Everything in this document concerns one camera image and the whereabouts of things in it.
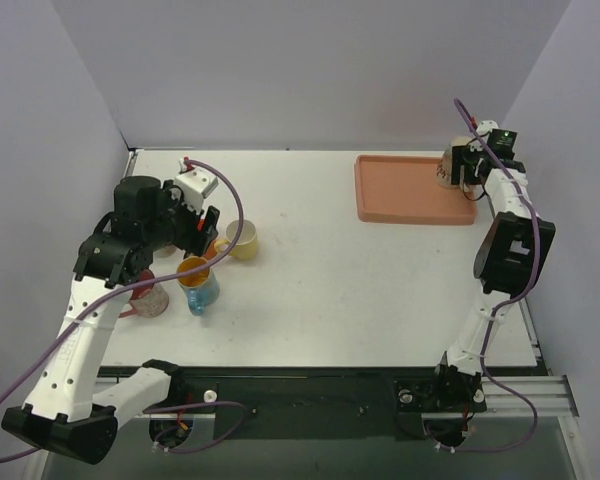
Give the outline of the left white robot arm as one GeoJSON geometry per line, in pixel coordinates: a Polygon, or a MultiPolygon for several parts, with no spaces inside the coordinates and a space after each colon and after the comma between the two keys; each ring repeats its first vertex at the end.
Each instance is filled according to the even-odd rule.
{"type": "Polygon", "coordinates": [[[6,432],[95,465],[136,415],[153,406],[172,412],[183,405],[182,370],[166,361],[149,360],[101,393],[94,386],[115,324],[133,291],[143,288],[141,276],[155,252],[174,246],[203,254],[215,240],[220,212],[204,202],[217,185],[216,176],[197,172],[119,182],[112,211],[80,245],[60,343],[23,405],[5,411],[6,432]]]}

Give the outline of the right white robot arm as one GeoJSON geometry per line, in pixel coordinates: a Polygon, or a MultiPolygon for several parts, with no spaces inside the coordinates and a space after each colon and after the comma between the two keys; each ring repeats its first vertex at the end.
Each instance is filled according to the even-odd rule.
{"type": "Polygon", "coordinates": [[[467,382],[483,373],[488,349],[510,308],[535,286],[556,233],[555,224],[534,209],[524,165],[514,159],[517,134],[494,121],[480,123],[473,137],[458,141],[443,157],[448,183],[466,193],[481,186],[489,199],[492,224],[479,247],[473,276],[478,293],[455,342],[427,383],[429,402],[448,409],[467,382]]]}

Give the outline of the blue-bottom cartoon mug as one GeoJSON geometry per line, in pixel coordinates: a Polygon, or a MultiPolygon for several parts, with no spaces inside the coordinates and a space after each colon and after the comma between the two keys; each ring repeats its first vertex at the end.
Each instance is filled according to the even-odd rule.
{"type": "Polygon", "coordinates": [[[202,266],[205,266],[205,269],[177,279],[186,296],[189,311],[195,316],[202,316],[205,310],[217,301],[220,286],[214,272],[208,268],[208,261],[202,257],[189,256],[177,268],[178,273],[183,273],[202,266]]]}

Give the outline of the pink cartoon mug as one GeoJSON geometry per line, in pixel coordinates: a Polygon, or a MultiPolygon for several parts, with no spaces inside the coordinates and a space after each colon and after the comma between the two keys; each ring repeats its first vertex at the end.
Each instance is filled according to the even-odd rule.
{"type": "Polygon", "coordinates": [[[167,310],[169,303],[169,295],[160,283],[137,287],[127,303],[129,309],[121,312],[119,318],[156,318],[167,310]]]}

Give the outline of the yellow mug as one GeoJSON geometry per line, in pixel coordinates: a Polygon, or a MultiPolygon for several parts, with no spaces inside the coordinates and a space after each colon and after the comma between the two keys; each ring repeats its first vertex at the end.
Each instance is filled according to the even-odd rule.
{"type": "Polygon", "coordinates": [[[249,220],[240,223],[238,220],[229,223],[225,229],[225,237],[217,239],[213,248],[216,254],[224,252],[229,244],[237,240],[229,255],[242,261],[249,261],[256,257],[259,241],[256,226],[249,220]]]}

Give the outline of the cream green mug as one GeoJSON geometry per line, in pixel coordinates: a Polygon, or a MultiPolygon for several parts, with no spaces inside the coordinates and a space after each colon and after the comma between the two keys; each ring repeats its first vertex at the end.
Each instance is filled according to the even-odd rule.
{"type": "Polygon", "coordinates": [[[464,190],[464,188],[459,184],[453,184],[451,182],[453,164],[452,149],[457,146],[464,146],[469,142],[469,140],[470,138],[468,136],[456,136],[447,145],[446,150],[438,161],[436,169],[436,182],[440,187],[450,190],[464,190]]]}

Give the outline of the cream floral mug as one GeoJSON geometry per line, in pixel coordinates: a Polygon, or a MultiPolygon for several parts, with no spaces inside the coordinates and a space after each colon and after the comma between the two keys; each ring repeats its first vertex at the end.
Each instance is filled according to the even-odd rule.
{"type": "Polygon", "coordinates": [[[156,250],[154,252],[154,256],[156,258],[168,258],[168,257],[172,256],[174,253],[176,253],[177,250],[178,250],[178,248],[173,244],[166,245],[166,246],[156,250]]]}

